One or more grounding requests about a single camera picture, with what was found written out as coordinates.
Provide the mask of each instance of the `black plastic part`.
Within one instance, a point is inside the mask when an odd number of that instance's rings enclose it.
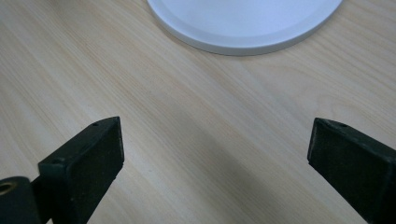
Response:
[[[56,224],[87,223],[124,161],[120,118],[88,126],[38,164]]]
[[[396,223],[396,151],[336,121],[315,119],[315,168],[369,223]]]
[[[0,224],[87,223],[124,162],[120,118],[97,121],[38,164],[0,181]]]
[[[14,176],[0,181],[0,223],[41,223],[28,178]]]

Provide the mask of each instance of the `white lamp base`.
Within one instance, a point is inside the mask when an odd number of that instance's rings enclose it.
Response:
[[[172,35],[198,49],[257,55],[296,44],[342,0],[148,0]]]

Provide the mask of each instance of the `wooden table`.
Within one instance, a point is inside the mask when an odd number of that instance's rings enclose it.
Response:
[[[0,179],[120,116],[124,168],[90,223],[365,223],[308,164],[315,117],[396,148],[396,2],[346,0],[304,42],[192,48],[145,0],[0,1]]]

